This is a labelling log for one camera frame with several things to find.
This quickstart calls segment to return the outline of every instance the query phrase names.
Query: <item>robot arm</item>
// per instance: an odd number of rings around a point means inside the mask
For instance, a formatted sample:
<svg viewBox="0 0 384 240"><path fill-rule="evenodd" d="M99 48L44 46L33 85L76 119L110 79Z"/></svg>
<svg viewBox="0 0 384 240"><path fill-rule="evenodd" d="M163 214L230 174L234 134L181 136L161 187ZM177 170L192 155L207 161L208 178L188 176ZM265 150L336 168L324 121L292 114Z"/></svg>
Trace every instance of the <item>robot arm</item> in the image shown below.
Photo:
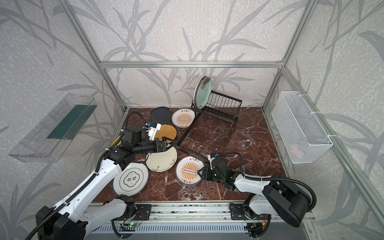
<svg viewBox="0 0 384 240"><path fill-rule="evenodd" d="M249 177L230 169L217 154L209 155L208 159L211 166L199 170L201 178L222 182L223 186L231 191L251 193L243 204L249 219L254 219L260 214L279 215L288 224L299 227L305 213L316 204L316 195L312 189L300 181L288 179L283 174L274 177ZM295 183L308 188L312 200Z"/></svg>
<svg viewBox="0 0 384 240"><path fill-rule="evenodd" d="M92 212L84 214L84 211L101 190L135 160L137 154L164 152L174 145L172 139L154 138L160 127L160 124L156 128L149 127L149 137L145 139L142 139L144 128L125 128L121 145L111 148L99 159L98 170L92 172L52 208L43 207L39 210L36 223L40 227L36 227L37 230L34 229L26 239L31 239L34 231L38 232L41 240L83 239L88 233L116 217L133 217L136 213L134 199L125 195Z"/></svg>

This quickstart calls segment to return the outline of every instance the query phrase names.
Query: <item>plate with floral pattern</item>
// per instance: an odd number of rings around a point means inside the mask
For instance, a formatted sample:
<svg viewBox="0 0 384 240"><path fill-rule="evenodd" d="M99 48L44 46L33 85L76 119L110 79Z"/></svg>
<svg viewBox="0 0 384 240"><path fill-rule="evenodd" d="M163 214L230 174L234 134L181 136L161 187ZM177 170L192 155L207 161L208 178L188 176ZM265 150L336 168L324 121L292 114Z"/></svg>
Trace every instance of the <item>plate with floral pattern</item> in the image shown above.
<svg viewBox="0 0 384 240"><path fill-rule="evenodd" d="M171 147L165 152L148 153L146 164L149 170L153 172L164 172L173 167L176 160L176 148Z"/></svg>

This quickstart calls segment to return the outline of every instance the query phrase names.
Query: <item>black plate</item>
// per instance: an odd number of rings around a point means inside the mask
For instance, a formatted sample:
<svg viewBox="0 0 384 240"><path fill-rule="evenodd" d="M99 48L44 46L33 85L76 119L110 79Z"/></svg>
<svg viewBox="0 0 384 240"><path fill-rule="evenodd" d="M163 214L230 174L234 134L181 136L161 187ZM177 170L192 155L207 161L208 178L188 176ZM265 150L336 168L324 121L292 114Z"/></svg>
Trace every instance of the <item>black plate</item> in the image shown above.
<svg viewBox="0 0 384 240"><path fill-rule="evenodd" d="M151 119L161 125L168 124L172 118L172 112L167 107L158 107L152 110Z"/></svg>

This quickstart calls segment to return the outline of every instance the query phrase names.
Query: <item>white wire basket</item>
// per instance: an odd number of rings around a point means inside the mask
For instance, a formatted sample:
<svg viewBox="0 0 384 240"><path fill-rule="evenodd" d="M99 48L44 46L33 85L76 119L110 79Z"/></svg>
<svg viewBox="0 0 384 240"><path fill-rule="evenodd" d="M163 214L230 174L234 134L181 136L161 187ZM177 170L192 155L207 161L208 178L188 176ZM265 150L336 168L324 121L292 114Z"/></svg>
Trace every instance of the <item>white wire basket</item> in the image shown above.
<svg viewBox="0 0 384 240"><path fill-rule="evenodd" d="M314 162L333 146L315 113L297 91L280 93L272 117L294 164Z"/></svg>

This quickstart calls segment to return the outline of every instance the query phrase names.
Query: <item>black cable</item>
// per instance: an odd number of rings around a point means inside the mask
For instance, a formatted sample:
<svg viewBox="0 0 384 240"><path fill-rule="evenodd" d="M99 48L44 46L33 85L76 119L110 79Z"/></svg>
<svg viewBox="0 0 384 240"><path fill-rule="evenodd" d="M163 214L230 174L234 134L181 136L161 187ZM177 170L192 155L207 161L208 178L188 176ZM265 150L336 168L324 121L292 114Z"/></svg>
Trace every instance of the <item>black cable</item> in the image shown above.
<svg viewBox="0 0 384 240"><path fill-rule="evenodd" d="M140 117L141 117L141 119L143 120L143 122L144 122L144 124L147 124L146 122L145 122L145 119L144 119L144 117L139 113L139 112L137 112L137 111L131 111L131 112L129 112L128 113L128 115L126 116L126 118L125 118L125 120L124 120L124 124L123 124L123 126L122 126L122 133L121 133L121 135L120 135L120 137L119 137L119 140L118 141L116 141L114 144L112 144L112 146L110 146L109 148L111 149L111 148L114 148L121 140L122 140L122 138L123 138L123 136L124 136L124 129L126 128L126 125L127 125L127 123L128 123L128 119L129 119L129 117L131 116L131 114L132 113L136 113L136 114L138 114ZM109 150L105 150L101 155L100 155L100 157L99 157L99 159L98 159L98 162L97 162L97 165L96 165L96 169L95 169L95 172L99 172L99 170L100 170L100 165L101 165L101 161L103 160L103 158L104 158L104 156L105 156L105 154L107 154L109 152ZM68 202L70 202L72 199L74 199L74 197L76 196L76 195L78 195L86 186L88 186L88 184L97 176L97 173L93 173L92 175L91 175L91 177L74 193L74 194L72 194L69 198L67 198L66 199L66 202L68 203ZM56 207L54 210L53 210L53 212L51 212L49 215L47 215L29 234L28 234L28 236L25 238L25 240L31 240L32 239L32 237L37 233L37 231L43 226L43 225L45 225L47 222L48 222L48 220L50 220L56 213L58 213L64 206L65 206L66 204L65 203L63 203L63 204L61 204L60 206L58 206L58 207Z"/></svg>
<svg viewBox="0 0 384 240"><path fill-rule="evenodd" d="M58 211L60 211L63 207L65 206L65 204L61 204L60 206L56 207L56 209L51 212L46 218L43 219L42 222L40 222L29 234L28 236L25 238L25 240L30 240L36 233L37 231L43 226L45 225L48 220L50 220L50 218L55 215Z"/></svg>
<svg viewBox="0 0 384 240"><path fill-rule="evenodd" d="M265 228L263 229L262 233L260 233L260 235L257 235L257 237L260 237L261 235L265 234L265 232L267 231L268 227L269 227L269 224L271 223L271 214L269 214L269 217L268 217L268 222L266 223L265 225Z"/></svg>
<svg viewBox="0 0 384 240"><path fill-rule="evenodd" d="M266 219L268 222L265 224L265 228L263 229L263 231L260 233L260 235L257 235L257 237L260 237L261 235L263 235L269 227L269 224L270 224L271 219L272 219L272 215L271 214L266 214L266 215L268 215L268 218ZM255 231L255 230L262 229L263 226L260 226L258 228L250 228L250 227L244 226L244 228L247 230Z"/></svg>
<svg viewBox="0 0 384 240"><path fill-rule="evenodd" d="M293 182L295 184L301 185L301 186L305 187L310 192L311 197L312 197L312 201L311 201L311 204L308 206L307 212L309 212L310 210L312 210L316 206L316 202L317 202L316 194L312 190L312 188L310 186L308 186L307 184L305 184L304 182L299 181L299 180L295 180L295 179L291 179L291 178L287 178L287 177L263 177L263 178L261 178L261 177L246 176L244 174L244 170L243 170L243 156L238 152L227 152L227 153L222 154L222 156L227 155L227 154L237 154L240 156L240 173L244 178L250 179L250 180L255 180L255 181L286 181L286 182Z"/></svg>
<svg viewBox="0 0 384 240"><path fill-rule="evenodd" d="M127 237L124 237L123 235L119 234L119 232L116 230L115 221L113 219L111 220L111 223L112 223L112 230L116 234L116 236L119 237L119 239L128 239Z"/></svg>

